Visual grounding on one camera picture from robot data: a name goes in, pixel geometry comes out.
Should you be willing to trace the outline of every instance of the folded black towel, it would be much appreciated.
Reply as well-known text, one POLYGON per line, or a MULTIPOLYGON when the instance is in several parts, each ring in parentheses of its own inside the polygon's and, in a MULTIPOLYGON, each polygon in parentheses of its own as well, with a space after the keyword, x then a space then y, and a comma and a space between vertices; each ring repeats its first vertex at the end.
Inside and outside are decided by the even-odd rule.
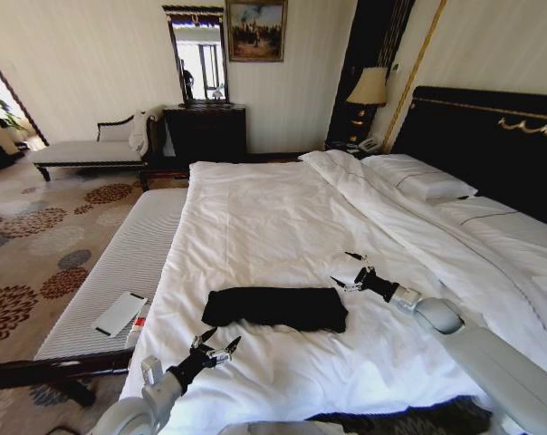
POLYGON ((346 331, 346 315, 333 288, 235 287, 209 293, 203 322, 226 326, 245 319, 253 324, 286 324, 298 331, 346 331))

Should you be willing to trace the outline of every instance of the doorway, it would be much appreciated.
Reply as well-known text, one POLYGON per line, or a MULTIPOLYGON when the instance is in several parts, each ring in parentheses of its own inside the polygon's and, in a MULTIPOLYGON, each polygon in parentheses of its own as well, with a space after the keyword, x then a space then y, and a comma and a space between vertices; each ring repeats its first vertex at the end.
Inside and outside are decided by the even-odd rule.
POLYGON ((47 144, 0 72, 0 127, 19 150, 41 150, 47 144))

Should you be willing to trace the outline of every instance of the picture frame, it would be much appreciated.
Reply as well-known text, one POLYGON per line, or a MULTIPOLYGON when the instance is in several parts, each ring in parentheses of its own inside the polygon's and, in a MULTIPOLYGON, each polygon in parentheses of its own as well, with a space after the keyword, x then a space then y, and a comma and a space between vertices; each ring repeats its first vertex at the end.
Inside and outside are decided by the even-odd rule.
POLYGON ((287 0, 227 0, 229 62, 283 62, 287 0))

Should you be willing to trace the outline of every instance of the dark wooden dresser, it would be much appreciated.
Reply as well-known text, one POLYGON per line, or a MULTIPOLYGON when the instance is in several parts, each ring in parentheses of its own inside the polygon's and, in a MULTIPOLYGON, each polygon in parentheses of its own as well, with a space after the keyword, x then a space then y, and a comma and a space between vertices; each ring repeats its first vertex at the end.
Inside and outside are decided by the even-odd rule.
POLYGON ((244 161, 245 106, 168 106, 164 112, 178 163, 244 161))

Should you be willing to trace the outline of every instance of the telephone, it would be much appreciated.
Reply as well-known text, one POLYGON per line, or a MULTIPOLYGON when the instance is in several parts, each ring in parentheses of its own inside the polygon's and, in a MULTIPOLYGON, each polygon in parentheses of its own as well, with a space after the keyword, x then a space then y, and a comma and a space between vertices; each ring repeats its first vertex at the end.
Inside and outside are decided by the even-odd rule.
POLYGON ((358 148, 367 154, 378 154, 382 149, 382 144, 378 143, 374 138, 368 138, 359 143, 358 148))

